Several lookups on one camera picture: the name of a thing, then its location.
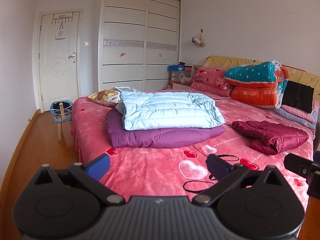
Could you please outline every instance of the red heart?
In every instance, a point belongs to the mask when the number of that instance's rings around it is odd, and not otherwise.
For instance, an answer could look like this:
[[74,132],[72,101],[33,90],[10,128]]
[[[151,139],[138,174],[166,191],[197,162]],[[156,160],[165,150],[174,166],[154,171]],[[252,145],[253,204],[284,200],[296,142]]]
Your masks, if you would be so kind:
[[109,155],[117,155],[117,149],[110,148],[110,149],[107,150],[107,153]]
[[240,163],[247,166],[249,168],[249,170],[253,170],[253,171],[260,170],[260,167],[257,164],[252,163],[247,159],[240,159]]
[[293,181],[298,187],[302,187],[304,185],[304,182],[301,180],[294,179]]
[[196,153],[190,152],[188,150],[183,152],[185,154],[185,156],[187,156],[188,158],[196,158],[198,157],[198,155]]

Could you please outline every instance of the wooden floor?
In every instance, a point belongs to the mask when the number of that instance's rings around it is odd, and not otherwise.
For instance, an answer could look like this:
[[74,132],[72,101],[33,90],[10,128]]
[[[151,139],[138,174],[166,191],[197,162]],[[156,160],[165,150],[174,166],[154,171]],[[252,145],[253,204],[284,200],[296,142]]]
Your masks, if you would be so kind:
[[[49,112],[40,114],[31,127],[21,152],[17,158],[10,180],[8,192],[1,212],[3,224],[0,225],[1,240],[16,240],[19,233],[12,221],[11,210],[18,196],[38,167],[49,163],[53,168],[63,169],[78,161],[74,140],[70,136],[70,125],[63,125],[62,141],[57,140],[57,125]],[[301,228],[300,240],[320,239],[320,200],[309,199],[305,222]]]

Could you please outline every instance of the dark red down jacket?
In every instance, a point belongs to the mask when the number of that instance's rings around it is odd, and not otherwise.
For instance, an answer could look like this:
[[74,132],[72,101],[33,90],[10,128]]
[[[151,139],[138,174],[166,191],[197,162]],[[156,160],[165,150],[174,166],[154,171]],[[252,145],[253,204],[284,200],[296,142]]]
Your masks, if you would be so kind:
[[309,135],[303,130],[268,121],[234,121],[232,128],[243,135],[256,138],[250,147],[268,155],[295,149],[309,139]]

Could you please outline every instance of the door handle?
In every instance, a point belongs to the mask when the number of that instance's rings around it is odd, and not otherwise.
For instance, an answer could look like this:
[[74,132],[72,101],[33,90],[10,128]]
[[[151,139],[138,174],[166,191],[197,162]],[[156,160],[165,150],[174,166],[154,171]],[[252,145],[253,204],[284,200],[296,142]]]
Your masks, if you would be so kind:
[[73,63],[76,63],[76,53],[72,53],[72,55],[70,55],[68,58],[73,58]]

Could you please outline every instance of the wardrobe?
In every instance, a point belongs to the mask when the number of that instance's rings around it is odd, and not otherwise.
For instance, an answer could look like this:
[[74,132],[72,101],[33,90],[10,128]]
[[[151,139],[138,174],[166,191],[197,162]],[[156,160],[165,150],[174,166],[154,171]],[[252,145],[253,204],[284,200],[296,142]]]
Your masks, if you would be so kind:
[[179,0],[104,0],[99,90],[164,89],[178,63]]

